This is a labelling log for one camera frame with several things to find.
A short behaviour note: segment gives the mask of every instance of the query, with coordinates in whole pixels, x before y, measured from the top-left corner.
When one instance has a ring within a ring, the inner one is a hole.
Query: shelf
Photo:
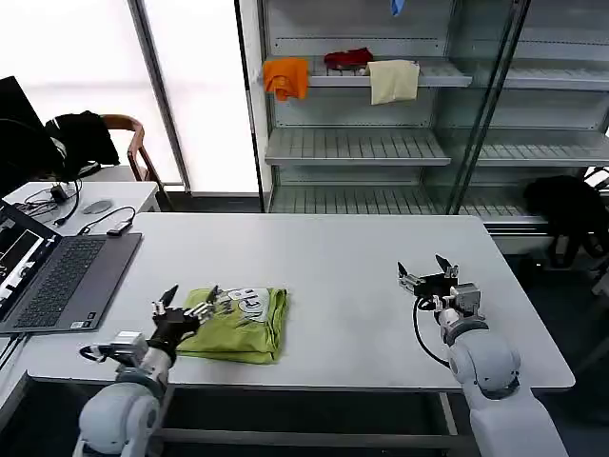
[[[597,131],[491,129],[479,167],[596,167],[609,165],[609,139]]]
[[[507,73],[507,89],[609,90],[609,68],[578,61],[516,60]]]
[[[480,217],[487,224],[544,223],[526,211],[522,188],[518,187],[470,187],[459,214]]]
[[[433,167],[450,163],[428,129],[275,129],[269,165]]]
[[[415,186],[282,186],[271,212],[308,214],[435,214]]]
[[[357,70],[328,70],[322,56],[302,57],[309,62],[308,85],[310,88],[369,88],[370,77],[361,76]],[[400,59],[386,57],[384,60]],[[420,88],[467,88],[472,77],[463,74],[445,59],[417,60],[421,66]]]

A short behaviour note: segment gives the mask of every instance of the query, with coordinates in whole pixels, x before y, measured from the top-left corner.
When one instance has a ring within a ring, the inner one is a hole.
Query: chair
[[[159,187],[159,193],[163,195],[163,198],[166,200],[170,210],[174,210],[171,200],[163,187],[163,183],[161,183],[159,174],[152,165],[152,161],[150,161],[146,148],[144,148],[144,126],[132,117],[122,114],[101,114],[101,117],[104,120],[104,124],[106,124],[106,128],[108,130],[128,130],[133,132],[133,139],[129,144],[127,157],[135,180],[154,181]],[[138,154],[146,165],[145,169],[138,165]]]

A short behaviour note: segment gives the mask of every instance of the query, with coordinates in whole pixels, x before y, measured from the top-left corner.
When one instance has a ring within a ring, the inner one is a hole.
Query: floor
[[[257,212],[258,200],[173,198],[180,211]],[[508,262],[521,280],[540,317],[567,362],[573,367],[582,354],[609,334],[609,299],[590,293],[585,272],[531,268],[521,258]],[[609,364],[602,360],[583,373],[570,392],[542,398],[571,457],[607,455],[609,449]],[[100,387],[34,383],[11,423],[0,432],[3,456],[71,455],[78,434],[78,414]],[[452,396],[458,427],[468,428],[468,411],[461,396]],[[298,430],[337,433],[434,432],[428,401],[418,395],[336,392],[179,391],[166,427],[207,429]],[[437,456],[429,450],[238,447],[168,445],[165,457],[250,455]]]

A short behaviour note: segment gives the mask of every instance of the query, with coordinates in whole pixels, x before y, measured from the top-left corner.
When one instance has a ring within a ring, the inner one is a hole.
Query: white desk
[[[23,203],[33,193],[50,189],[52,183],[49,182],[32,182],[27,183],[18,190],[7,195],[5,200],[9,203]],[[74,184],[70,187],[64,184],[62,185],[68,195],[74,193]],[[83,182],[83,188],[80,192],[80,203],[78,209],[72,217],[62,226],[57,227],[52,222],[67,215],[75,202],[74,197],[70,198],[67,203],[62,205],[58,210],[50,212],[49,215],[43,215],[46,219],[42,219],[40,222],[44,222],[46,226],[55,230],[60,235],[75,235],[78,233],[83,226],[99,219],[104,214],[120,208],[120,207],[134,207],[137,212],[145,212],[150,210],[159,210],[156,202],[156,192],[158,186],[156,183],[151,182],[133,182],[133,183],[102,183],[102,182]],[[33,200],[48,200],[50,199],[50,193],[42,192],[37,195]],[[98,202],[100,200],[111,200],[113,202],[112,208],[108,211],[100,214],[84,214],[83,209],[88,207],[90,204]],[[131,215],[128,209],[119,211],[112,216],[109,216],[105,221],[100,222],[91,229],[91,233],[106,233],[109,229],[114,227],[119,221],[127,219]]]
[[[289,309],[277,365],[180,357],[170,372],[175,385],[456,390],[450,371],[417,344],[413,298],[397,283],[398,260],[425,275],[439,271],[435,253],[460,265],[463,282],[480,287],[489,326],[521,353],[525,384],[552,390],[575,383],[478,218],[146,213],[133,230],[144,233],[143,244],[100,330],[33,337],[13,368],[13,384],[25,371],[43,380],[114,379],[114,363],[93,364],[78,349],[120,330],[149,336],[150,302],[179,283],[174,304],[193,288],[219,284],[287,288]],[[443,354],[431,313],[420,325],[424,341]]]

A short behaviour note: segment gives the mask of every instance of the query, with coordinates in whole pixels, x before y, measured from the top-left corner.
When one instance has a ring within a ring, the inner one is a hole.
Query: folded shirt
[[[365,74],[370,75],[372,105],[416,100],[419,72],[419,65],[409,60],[368,63]]]
[[[205,301],[209,289],[192,290],[184,308]],[[216,300],[214,316],[178,346],[178,354],[250,364],[272,364],[280,355],[287,293],[282,288],[233,288]]]
[[[277,100],[304,99],[308,89],[308,62],[296,57],[270,60],[263,67],[265,90],[275,92]]]

